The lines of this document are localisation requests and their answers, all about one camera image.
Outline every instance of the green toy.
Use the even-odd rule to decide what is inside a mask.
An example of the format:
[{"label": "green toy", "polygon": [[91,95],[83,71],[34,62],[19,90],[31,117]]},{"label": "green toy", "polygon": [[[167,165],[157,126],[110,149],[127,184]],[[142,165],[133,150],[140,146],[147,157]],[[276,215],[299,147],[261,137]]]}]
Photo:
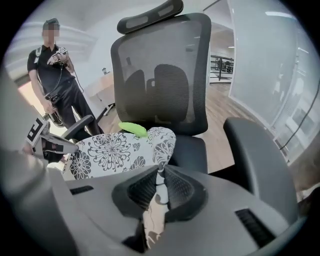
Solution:
[{"label": "green toy", "polygon": [[132,122],[120,122],[119,127],[122,130],[137,135],[138,137],[148,137],[146,128]]}]

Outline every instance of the mesh panel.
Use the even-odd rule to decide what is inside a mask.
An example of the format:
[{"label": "mesh panel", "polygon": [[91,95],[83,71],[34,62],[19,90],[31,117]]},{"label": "mesh panel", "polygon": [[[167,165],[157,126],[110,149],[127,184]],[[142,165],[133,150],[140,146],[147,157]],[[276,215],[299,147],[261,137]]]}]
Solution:
[{"label": "mesh panel", "polygon": [[120,120],[186,135],[205,132],[210,32],[210,19],[194,13],[118,39],[111,57]]}]

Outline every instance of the black shirt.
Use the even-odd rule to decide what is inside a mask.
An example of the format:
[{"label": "black shirt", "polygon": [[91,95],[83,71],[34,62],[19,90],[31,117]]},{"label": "black shirt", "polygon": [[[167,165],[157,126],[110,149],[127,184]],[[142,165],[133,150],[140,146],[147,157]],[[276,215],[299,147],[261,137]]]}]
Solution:
[{"label": "black shirt", "polygon": [[[58,47],[55,45],[53,51],[51,51],[50,47],[46,47],[42,45],[41,54],[38,60],[38,63],[35,63],[36,59],[36,50],[33,50],[29,54],[27,69],[28,72],[31,70],[37,70],[40,78],[41,85],[43,87],[43,91],[45,94],[50,93],[57,85],[57,82],[61,73],[61,65],[60,64],[47,64],[48,60],[52,55],[54,55],[58,50]],[[65,66],[62,68],[61,79],[59,82],[59,86],[55,90],[55,92],[61,92],[67,89],[68,84],[67,80],[74,79],[75,77],[70,74],[70,72],[66,69]]]}]

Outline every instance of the black slot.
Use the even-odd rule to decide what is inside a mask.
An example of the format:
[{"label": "black slot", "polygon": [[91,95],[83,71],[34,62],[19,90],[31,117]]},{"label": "black slot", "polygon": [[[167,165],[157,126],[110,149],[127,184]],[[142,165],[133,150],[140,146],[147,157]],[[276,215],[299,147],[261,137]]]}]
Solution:
[{"label": "black slot", "polygon": [[71,188],[70,192],[72,195],[81,194],[90,190],[93,190],[94,188],[92,186],[80,186],[76,188]]},{"label": "black slot", "polygon": [[237,210],[235,214],[260,248],[275,239],[275,236],[249,209]]}]

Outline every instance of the white desk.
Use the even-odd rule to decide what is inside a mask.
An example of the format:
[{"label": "white desk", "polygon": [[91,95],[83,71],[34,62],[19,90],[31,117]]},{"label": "white desk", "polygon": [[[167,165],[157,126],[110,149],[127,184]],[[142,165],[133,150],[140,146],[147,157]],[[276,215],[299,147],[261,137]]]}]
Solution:
[{"label": "white desk", "polygon": [[103,75],[84,88],[84,91],[88,97],[97,97],[101,101],[106,107],[106,112],[103,115],[107,115],[115,104],[114,74],[109,72]]}]

